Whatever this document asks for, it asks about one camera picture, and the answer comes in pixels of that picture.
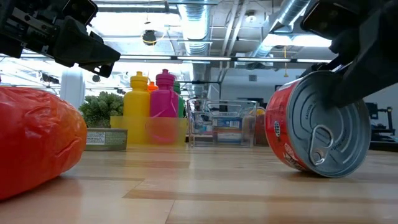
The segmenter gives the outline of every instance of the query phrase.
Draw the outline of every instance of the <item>plastic bin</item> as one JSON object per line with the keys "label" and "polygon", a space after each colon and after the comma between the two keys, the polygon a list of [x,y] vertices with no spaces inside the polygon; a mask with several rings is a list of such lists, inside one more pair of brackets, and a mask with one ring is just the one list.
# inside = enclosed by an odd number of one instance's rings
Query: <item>plastic bin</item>
{"label": "plastic bin", "polygon": [[253,146],[256,110],[255,101],[188,100],[190,146]]}
{"label": "plastic bin", "polygon": [[134,146],[184,146],[185,118],[111,116],[111,127],[127,130],[127,149]]}

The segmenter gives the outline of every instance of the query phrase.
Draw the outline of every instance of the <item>red bag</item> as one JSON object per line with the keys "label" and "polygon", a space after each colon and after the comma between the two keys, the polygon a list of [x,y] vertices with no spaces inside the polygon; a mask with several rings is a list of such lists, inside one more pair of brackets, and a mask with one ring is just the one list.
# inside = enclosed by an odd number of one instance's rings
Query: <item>red bag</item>
{"label": "red bag", "polygon": [[72,168],[86,144],[80,113],[41,90],[0,87],[0,200]]}

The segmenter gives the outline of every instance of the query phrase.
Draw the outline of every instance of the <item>black robotic claw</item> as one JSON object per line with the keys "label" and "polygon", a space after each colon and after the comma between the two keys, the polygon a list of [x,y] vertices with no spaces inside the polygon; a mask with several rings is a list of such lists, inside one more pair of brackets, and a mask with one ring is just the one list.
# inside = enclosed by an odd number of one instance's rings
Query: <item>black robotic claw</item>
{"label": "black robotic claw", "polygon": [[398,82],[397,21],[398,0],[310,3],[302,29],[331,39],[330,50],[338,54],[331,63],[310,70],[341,75],[331,93],[335,105],[348,105]]}
{"label": "black robotic claw", "polygon": [[120,53],[87,34],[97,12],[91,0],[0,0],[0,53],[20,58],[29,49],[108,78]]}

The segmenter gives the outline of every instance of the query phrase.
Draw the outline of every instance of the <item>tin can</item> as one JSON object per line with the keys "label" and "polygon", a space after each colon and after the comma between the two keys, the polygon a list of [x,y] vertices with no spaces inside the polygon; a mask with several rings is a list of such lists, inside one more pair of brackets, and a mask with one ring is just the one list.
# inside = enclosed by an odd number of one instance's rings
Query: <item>tin can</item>
{"label": "tin can", "polygon": [[266,134],[285,164],[324,177],[343,177],[364,161],[371,123],[363,100],[337,108],[328,99],[338,76],[313,72],[280,87],[266,109]]}

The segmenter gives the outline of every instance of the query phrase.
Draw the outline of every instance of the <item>wooden surface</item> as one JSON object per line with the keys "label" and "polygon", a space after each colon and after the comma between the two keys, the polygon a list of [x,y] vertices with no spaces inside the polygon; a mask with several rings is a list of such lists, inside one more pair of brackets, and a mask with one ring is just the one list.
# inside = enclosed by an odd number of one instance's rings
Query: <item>wooden surface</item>
{"label": "wooden surface", "polygon": [[398,223],[398,153],[370,151],[349,177],[322,179],[265,147],[85,152],[1,202],[0,223]]}

